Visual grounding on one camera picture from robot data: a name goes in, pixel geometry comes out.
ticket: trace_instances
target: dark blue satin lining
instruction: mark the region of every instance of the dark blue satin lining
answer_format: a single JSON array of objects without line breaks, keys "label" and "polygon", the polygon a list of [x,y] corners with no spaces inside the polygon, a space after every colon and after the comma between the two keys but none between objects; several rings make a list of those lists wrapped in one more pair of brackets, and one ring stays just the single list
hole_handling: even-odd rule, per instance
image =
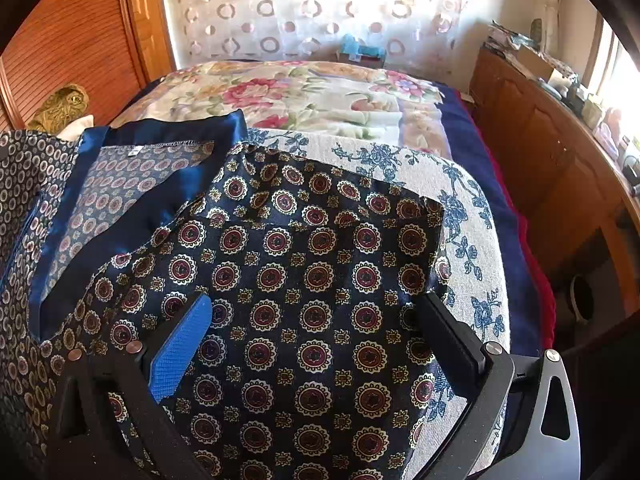
[{"label": "dark blue satin lining", "polygon": [[66,181],[62,200],[60,201],[56,215],[51,221],[49,234],[42,246],[36,272],[31,281],[28,311],[28,327],[31,335],[40,333],[40,316],[38,311],[40,309],[40,302],[42,301],[42,291],[44,290],[49,275],[49,269],[51,268],[51,263],[56,255],[56,251],[60,246],[60,242],[65,235],[66,227],[76,206],[82,184],[84,184],[87,173],[89,173],[89,169],[95,162],[95,159],[98,158],[100,147],[104,142],[107,131],[109,131],[108,126],[98,126],[97,128],[87,128],[82,134],[76,164],[71,172],[71,176],[69,176]]},{"label": "dark blue satin lining", "polygon": [[[147,191],[111,227],[87,242],[71,260],[42,305],[39,308],[37,303],[30,306],[31,334],[38,341],[53,336],[84,295],[86,284],[98,267],[116,254],[134,251],[151,238],[157,227],[173,220],[181,205],[207,189],[222,167],[228,150],[245,135],[246,123],[240,110],[227,116],[197,121],[166,123],[145,119],[124,124],[118,129],[110,128],[104,146],[143,146],[194,140],[214,141],[215,147],[199,165],[175,171],[162,184]],[[79,192],[80,189],[76,192],[76,200]],[[64,225],[56,227],[65,229],[67,223],[68,219]],[[49,268],[42,272],[46,276]],[[34,323],[38,328],[36,331],[31,329],[35,318],[38,318],[38,323]]]}]

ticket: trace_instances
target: round black object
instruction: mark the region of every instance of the round black object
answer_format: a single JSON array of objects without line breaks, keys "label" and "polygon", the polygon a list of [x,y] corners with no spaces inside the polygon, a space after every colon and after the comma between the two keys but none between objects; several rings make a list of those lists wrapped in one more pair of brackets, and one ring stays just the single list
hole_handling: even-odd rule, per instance
[{"label": "round black object", "polygon": [[578,323],[587,323],[593,317],[593,292],[589,282],[577,275],[571,280],[567,294],[569,304]]}]

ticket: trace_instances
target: cardboard box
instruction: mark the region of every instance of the cardboard box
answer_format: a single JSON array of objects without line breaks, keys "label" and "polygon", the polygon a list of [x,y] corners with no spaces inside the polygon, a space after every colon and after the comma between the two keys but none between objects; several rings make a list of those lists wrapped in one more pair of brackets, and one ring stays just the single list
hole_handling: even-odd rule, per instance
[{"label": "cardboard box", "polygon": [[541,77],[545,83],[553,86],[554,82],[562,81],[562,74],[553,65],[542,59],[535,50],[522,45],[516,53],[516,59],[524,65],[534,76]]}]

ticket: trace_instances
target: wooden cabinet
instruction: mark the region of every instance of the wooden cabinet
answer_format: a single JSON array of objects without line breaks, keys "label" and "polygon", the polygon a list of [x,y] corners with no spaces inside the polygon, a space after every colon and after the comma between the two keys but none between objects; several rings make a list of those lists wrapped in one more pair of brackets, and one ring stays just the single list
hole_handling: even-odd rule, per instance
[{"label": "wooden cabinet", "polygon": [[508,62],[482,49],[470,94],[474,119],[498,161],[527,239],[546,275],[567,275],[577,251],[597,234],[609,247],[628,313],[640,306],[637,261],[616,227],[626,210],[640,230],[640,203],[630,186],[564,105]]}]

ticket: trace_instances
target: silver bolt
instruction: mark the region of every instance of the silver bolt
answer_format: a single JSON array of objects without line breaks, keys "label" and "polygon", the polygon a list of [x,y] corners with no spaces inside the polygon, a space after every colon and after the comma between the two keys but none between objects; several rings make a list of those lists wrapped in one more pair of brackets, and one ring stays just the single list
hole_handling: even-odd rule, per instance
[{"label": "silver bolt", "polygon": [[139,341],[136,339],[135,341],[130,341],[127,344],[127,353],[129,354],[137,354],[141,350],[142,350],[142,341]]},{"label": "silver bolt", "polygon": [[486,351],[492,355],[500,355],[502,353],[502,347],[500,346],[500,343],[497,343],[495,341],[489,341],[486,345],[484,345],[484,348],[486,348]]},{"label": "silver bolt", "polygon": [[547,359],[549,359],[550,361],[553,361],[555,363],[557,363],[560,360],[560,354],[558,352],[556,352],[555,350],[553,350],[552,348],[550,348],[549,350],[545,351],[545,356]]},{"label": "silver bolt", "polygon": [[79,358],[82,357],[82,350],[79,348],[74,348],[69,354],[66,356],[70,361],[78,361]]}]

